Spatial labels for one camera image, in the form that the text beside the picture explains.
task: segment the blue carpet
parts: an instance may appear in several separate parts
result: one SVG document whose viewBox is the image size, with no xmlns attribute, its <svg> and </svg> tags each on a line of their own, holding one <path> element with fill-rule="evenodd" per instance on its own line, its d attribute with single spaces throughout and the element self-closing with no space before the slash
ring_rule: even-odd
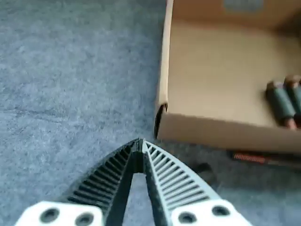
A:
<svg viewBox="0 0 301 226">
<path fill-rule="evenodd" d="M 164 13 L 164 0 L 0 1 L 1 226 L 137 137 L 210 163 L 217 192 L 255 226 L 300 222 L 300 173 L 153 140 Z M 124 225 L 154 225 L 142 175 Z"/>
</svg>

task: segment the screw hole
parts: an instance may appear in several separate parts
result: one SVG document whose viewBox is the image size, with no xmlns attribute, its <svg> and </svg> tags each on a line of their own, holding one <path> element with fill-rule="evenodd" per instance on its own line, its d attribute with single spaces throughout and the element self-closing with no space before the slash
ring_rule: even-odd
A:
<svg viewBox="0 0 301 226">
<path fill-rule="evenodd" d="M 223 206 L 215 206 L 212 209 L 212 213 L 215 216 L 227 216 L 230 215 L 230 212 L 227 208 L 223 207 Z"/>
<path fill-rule="evenodd" d="M 94 217 L 91 213 L 84 213 L 76 218 L 75 224 L 76 226 L 88 226 L 93 222 L 93 219 Z"/>
<path fill-rule="evenodd" d="M 179 222 L 181 224 L 192 224 L 196 221 L 197 218 L 193 213 L 184 212 L 179 215 Z"/>
<path fill-rule="evenodd" d="M 43 223 L 50 223 L 57 219 L 60 211 L 55 208 L 48 209 L 41 214 L 40 221 Z"/>
</svg>

